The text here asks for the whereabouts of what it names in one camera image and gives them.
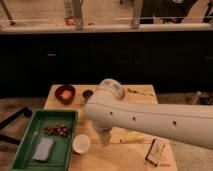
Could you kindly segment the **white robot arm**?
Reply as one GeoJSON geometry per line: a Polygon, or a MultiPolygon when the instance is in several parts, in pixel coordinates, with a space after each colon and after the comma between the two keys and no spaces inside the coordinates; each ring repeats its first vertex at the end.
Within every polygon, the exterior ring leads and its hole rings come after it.
{"type": "Polygon", "coordinates": [[[97,131],[120,127],[213,150],[213,106],[142,104],[124,96],[118,81],[100,82],[84,106],[97,131]]]}

